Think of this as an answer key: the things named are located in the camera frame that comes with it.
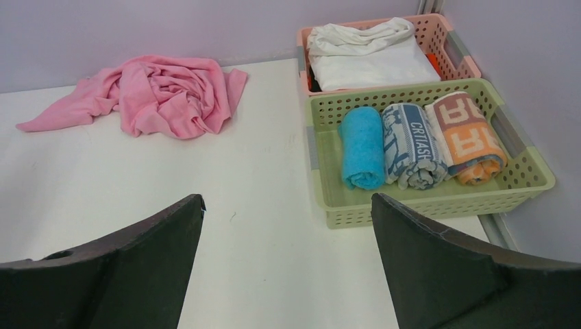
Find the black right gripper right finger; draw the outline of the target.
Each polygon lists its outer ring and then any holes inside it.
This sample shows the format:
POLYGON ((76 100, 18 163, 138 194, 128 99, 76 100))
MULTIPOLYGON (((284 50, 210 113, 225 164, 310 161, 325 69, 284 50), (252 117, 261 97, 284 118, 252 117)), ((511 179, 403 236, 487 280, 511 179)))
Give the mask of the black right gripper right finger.
POLYGON ((400 328, 579 328, 580 265, 515 252, 382 193, 371 218, 400 328))

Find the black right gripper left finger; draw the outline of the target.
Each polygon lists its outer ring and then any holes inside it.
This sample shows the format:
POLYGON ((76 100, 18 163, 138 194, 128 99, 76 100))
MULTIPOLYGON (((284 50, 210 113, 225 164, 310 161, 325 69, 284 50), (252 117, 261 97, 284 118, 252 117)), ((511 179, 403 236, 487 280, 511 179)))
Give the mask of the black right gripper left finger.
POLYGON ((94 241, 1 265, 2 328, 176 328, 206 205, 193 194, 94 241))

